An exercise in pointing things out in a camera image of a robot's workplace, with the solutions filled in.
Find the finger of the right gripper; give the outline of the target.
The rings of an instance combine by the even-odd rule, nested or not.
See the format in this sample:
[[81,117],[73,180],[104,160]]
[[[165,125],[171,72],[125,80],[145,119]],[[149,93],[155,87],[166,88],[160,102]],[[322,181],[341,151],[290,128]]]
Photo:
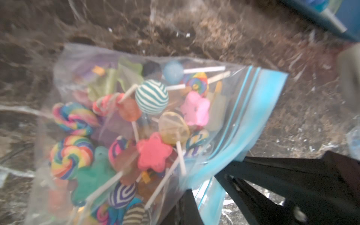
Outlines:
[[332,151],[320,159],[246,157],[216,179],[251,225],[360,222],[360,162]]

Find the candy ziploc bag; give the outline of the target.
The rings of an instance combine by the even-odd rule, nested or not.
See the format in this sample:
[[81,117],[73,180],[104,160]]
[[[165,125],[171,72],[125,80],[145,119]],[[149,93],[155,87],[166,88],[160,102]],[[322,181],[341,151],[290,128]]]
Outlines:
[[217,225],[215,174],[242,161],[288,74],[67,43],[38,121],[27,225],[158,225],[190,189]]

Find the teal plastic tray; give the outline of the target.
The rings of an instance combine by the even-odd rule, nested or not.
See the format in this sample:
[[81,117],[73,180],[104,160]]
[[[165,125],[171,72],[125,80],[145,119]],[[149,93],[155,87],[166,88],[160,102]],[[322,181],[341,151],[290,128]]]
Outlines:
[[335,35],[353,42],[360,41],[360,1],[299,1],[283,4]]

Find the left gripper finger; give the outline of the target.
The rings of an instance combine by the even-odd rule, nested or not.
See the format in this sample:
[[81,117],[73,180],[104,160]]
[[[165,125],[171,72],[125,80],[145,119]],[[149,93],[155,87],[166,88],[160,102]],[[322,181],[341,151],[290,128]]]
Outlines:
[[192,189],[188,189],[171,209],[161,225],[204,225],[194,199]]

